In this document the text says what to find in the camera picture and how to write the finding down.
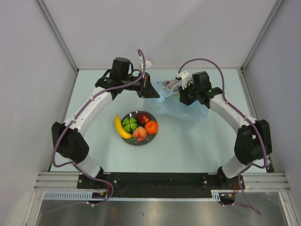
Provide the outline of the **orange fake peach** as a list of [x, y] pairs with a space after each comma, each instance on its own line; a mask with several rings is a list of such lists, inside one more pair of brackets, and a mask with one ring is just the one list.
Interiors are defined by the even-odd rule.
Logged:
[[133, 131], [133, 139], [137, 142], [142, 142], [146, 139], [147, 132], [144, 127], [139, 126]]

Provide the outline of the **yellow fake banana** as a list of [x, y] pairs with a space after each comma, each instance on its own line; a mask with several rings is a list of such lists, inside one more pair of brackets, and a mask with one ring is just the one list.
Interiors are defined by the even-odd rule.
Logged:
[[114, 126], [115, 129], [117, 131], [117, 133], [123, 138], [123, 139], [131, 139], [133, 136], [132, 134], [126, 132], [121, 124], [121, 120], [120, 117], [118, 115], [116, 115], [115, 119], [114, 119]]

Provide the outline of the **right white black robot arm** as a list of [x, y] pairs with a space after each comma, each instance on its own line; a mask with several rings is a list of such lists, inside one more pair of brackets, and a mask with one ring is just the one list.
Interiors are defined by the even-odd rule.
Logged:
[[190, 74], [181, 72], [176, 76], [181, 82], [179, 87], [180, 102], [191, 105], [195, 101], [220, 115], [235, 131], [237, 137], [233, 157], [218, 169], [217, 184], [228, 189], [234, 178], [244, 169], [255, 165], [256, 160], [267, 164], [267, 157], [272, 152], [269, 123], [248, 117], [226, 99], [219, 87], [213, 88], [207, 72]]

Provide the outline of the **orange fake mandarin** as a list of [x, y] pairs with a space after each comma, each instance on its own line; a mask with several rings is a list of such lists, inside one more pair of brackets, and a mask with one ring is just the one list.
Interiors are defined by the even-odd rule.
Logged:
[[144, 126], [148, 135], [154, 135], [158, 132], [158, 123], [156, 121], [149, 121]]

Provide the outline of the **green fake watermelon ball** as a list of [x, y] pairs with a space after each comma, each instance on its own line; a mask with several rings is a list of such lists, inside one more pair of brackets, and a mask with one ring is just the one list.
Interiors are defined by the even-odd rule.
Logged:
[[133, 131], [138, 127], [137, 120], [134, 117], [126, 117], [122, 121], [123, 129], [128, 133], [133, 133]]

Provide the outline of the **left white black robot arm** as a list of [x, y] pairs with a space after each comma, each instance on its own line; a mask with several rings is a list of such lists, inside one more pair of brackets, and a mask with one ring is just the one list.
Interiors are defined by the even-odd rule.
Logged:
[[84, 135], [98, 114], [122, 91], [135, 91], [140, 98], [159, 97], [151, 84], [150, 75], [146, 73], [151, 66], [152, 62], [143, 58], [138, 76], [133, 76], [135, 70], [130, 60], [115, 58], [112, 67], [97, 80], [92, 94], [79, 110], [63, 123], [54, 123], [51, 128], [53, 153], [59, 153], [68, 159], [68, 164], [88, 174], [87, 182], [93, 188], [103, 185], [103, 169], [89, 155]]

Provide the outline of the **light blue printed plastic bag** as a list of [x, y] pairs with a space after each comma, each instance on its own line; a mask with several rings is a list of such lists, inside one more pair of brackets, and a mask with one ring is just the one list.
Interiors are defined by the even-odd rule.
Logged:
[[208, 109], [195, 101], [186, 106], [179, 101], [180, 96], [170, 97], [179, 92], [178, 80], [156, 81], [153, 84], [160, 98], [149, 98], [146, 105], [156, 114], [166, 114], [186, 121], [201, 121], [206, 118]]

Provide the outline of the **red fake apple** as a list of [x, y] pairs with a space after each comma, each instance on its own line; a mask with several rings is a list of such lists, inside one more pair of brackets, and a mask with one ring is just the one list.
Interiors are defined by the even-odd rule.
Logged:
[[145, 125], [146, 123], [148, 123], [151, 120], [150, 116], [146, 112], [143, 112], [143, 111], [137, 112], [135, 114], [135, 119], [138, 122], [138, 124], [141, 124], [141, 125]]

